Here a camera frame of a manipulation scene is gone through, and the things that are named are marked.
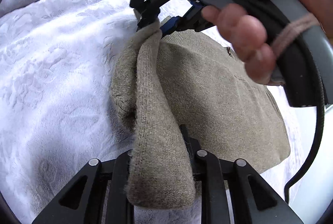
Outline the right hand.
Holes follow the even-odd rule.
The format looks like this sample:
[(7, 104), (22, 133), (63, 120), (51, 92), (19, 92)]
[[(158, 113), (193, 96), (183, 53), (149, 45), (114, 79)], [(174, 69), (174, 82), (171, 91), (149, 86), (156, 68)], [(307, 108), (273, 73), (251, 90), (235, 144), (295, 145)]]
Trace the right hand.
[[(316, 16), (327, 37), (332, 39), (332, 0), (299, 1)], [(258, 84), (272, 85), (270, 78), (276, 56), (266, 43), (267, 33), (263, 24), (237, 4), (229, 4), (222, 10), (207, 6), (201, 13), (232, 44), (238, 58), (244, 62), (248, 76)]]

